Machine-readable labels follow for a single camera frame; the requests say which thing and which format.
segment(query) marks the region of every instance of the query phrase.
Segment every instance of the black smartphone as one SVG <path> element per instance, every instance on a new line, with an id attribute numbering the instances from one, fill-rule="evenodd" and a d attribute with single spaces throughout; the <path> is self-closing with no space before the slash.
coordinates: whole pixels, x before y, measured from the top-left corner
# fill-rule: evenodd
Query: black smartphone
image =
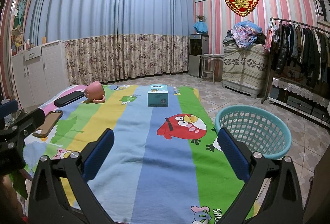
<path id="1" fill-rule="evenodd" d="M 67 94 L 61 98 L 58 98 L 54 101 L 54 105 L 58 108 L 64 107 L 67 104 L 72 103 L 73 101 L 78 100 L 79 98 L 82 98 L 85 95 L 84 92 L 81 91 L 74 91 L 70 94 Z"/>

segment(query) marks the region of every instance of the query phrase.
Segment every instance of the box lid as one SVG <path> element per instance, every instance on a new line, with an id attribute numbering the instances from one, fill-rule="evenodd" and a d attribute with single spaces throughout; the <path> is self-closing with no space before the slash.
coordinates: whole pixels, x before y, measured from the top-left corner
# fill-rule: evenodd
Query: box lid
<path id="1" fill-rule="evenodd" d="M 149 86 L 148 94 L 157 93 L 157 94 L 168 94 L 166 84 L 151 84 Z"/>

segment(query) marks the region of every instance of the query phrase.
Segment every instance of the teal laundry basket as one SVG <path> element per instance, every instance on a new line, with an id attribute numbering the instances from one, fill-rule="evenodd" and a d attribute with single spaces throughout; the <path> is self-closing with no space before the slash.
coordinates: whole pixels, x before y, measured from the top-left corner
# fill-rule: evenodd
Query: teal laundry basket
<path id="1" fill-rule="evenodd" d="M 258 107 L 235 105 L 222 109 L 215 120 L 217 133 L 222 127 L 226 127 L 237 141 L 245 143 L 250 151 L 261 152 L 268 159 L 282 158 L 292 143 L 286 124 Z"/>

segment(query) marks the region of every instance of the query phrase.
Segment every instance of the white cabinet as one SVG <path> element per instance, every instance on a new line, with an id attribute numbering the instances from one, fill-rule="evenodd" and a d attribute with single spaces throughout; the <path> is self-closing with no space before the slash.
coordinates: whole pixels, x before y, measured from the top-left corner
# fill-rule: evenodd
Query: white cabinet
<path id="1" fill-rule="evenodd" d="M 22 109 L 41 105 L 69 86 L 64 41 L 32 48 L 12 57 Z"/>

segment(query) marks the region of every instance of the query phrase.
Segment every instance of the yellow beak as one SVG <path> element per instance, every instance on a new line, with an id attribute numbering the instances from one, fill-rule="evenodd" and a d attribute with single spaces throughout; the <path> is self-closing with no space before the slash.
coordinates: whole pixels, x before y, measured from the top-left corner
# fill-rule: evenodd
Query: yellow beak
<path id="1" fill-rule="evenodd" d="M 191 115 L 190 117 L 188 115 L 184 116 L 184 121 L 188 122 L 188 123 L 195 123 L 197 122 L 198 117 L 196 117 L 195 115 Z"/>

